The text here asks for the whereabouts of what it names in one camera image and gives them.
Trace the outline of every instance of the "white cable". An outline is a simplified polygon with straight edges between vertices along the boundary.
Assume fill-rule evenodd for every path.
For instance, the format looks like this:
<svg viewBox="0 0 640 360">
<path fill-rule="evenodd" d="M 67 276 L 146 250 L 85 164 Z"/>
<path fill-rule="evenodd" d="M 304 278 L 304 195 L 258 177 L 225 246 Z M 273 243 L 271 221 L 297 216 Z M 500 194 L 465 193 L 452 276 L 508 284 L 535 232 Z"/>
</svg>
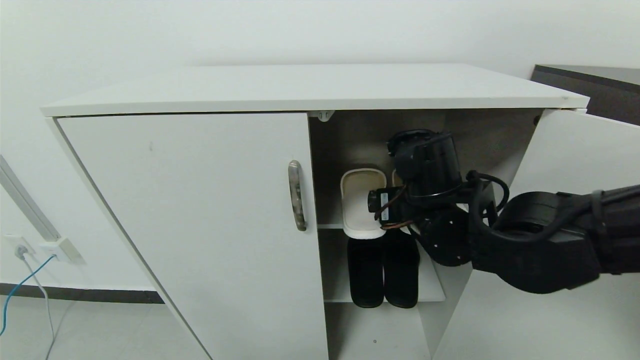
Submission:
<svg viewBox="0 0 640 360">
<path fill-rule="evenodd" d="M 29 263 L 27 262 L 27 260 L 24 258 L 24 256 L 22 257 L 22 261 L 24 262 L 25 265 L 27 265 L 27 268 L 29 269 L 30 273 L 33 273 L 33 269 L 31 268 L 31 266 L 29 265 Z M 51 344 L 49 345 L 49 349 L 47 351 L 47 356 L 45 356 L 45 360 L 49 360 L 49 354 L 51 354 L 51 349 L 53 348 L 53 343 L 56 342 L 56 332 L 53 330 L 53 321 L 51 320 L 51 310 L 49 309 L 49 294 L 47 294 L 47 290 L 45 290 L 42 285 L 40 284 L 40 281 L 38 281 L 38 278 L 36 277 L 36 275 L 33 276 L 33 280 L 35 280 L 36 284 L 38 285 L 38 287 L 40 288 L 40 291 L 42 291 L 42 293 L 44 294 L 44 300 L 47 304 L 47 315 L 49 316 L 49 327 L 51 329 Z"/>
</svg>

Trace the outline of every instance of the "white slipper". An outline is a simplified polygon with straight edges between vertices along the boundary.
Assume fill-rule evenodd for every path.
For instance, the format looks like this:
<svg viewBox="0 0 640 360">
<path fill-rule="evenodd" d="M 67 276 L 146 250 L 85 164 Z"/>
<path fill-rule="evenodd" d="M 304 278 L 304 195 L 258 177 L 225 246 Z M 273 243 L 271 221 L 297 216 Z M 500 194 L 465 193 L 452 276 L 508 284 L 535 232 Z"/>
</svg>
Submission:
<svg viewBox="0 0 640 360">
<path fill-rule="evenodd" d="M 386 230 L 369 212 L 369 191 L 386 188 L 385 173 L 375 168 L 347 171 L 340 180 L 342 192 L 342 224 L 344 233 L 353 239 L 377 239 Z"/>
</svg>

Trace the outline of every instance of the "cabinet top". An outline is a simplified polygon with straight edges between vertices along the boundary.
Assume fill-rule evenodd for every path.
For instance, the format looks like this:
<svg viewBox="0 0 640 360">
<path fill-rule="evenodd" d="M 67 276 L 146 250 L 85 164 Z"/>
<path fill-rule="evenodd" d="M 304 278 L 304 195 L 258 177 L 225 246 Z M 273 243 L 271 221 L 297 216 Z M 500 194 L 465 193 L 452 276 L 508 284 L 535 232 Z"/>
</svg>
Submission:
<svg viewBox="0 0 640 360">
<path fill-rule="evenodd" d="M 585 108 L 588 102 L 464 64 L 257 65 L 183 68 L 57 101 L 42 113 Z"/>
</svg>

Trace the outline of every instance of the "black shoe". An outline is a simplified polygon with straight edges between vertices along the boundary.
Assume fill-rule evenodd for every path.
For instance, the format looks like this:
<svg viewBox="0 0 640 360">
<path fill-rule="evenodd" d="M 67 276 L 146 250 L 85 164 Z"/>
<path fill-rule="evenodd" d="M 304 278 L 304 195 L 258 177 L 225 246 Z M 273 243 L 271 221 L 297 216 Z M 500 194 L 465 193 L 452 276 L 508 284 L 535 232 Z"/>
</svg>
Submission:
<svg viewBox="0 0 640 360">
<path fill-rule="evenodd" d="M 385 299 L 382 278 L 382 240 L 349 239 L 349 287 L 351 299 L 360 307 L 376 307 Z"/>
<path fill-rule="evenodd" d="M 413 237 L 400 229 L 383 237 L 385 296 L 389 304 L 409 309 L 418 303 L 420 253 Z"/>
</svg>

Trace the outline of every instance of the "baseboard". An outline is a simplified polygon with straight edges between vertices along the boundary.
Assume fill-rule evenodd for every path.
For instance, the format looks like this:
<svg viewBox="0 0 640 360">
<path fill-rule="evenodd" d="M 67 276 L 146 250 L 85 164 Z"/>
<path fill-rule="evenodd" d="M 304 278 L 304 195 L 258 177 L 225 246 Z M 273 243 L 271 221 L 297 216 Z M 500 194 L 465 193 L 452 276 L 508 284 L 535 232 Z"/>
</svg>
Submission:
<svg viewBox="0 0 640 360">
<path fill-rule="evenodd" d="M 9 295 L 15 284 L 0 283 L 0 295 Z M 72 288 L 44 287 L 50 299 L 96 301 L 96 302 L 128 302 L 132 304 L 164 304 L 155 291 L 143 290 L 86 290 Z M 22 285 L 13 296 L 43 297 L 38 286 Z"/>
</svg>

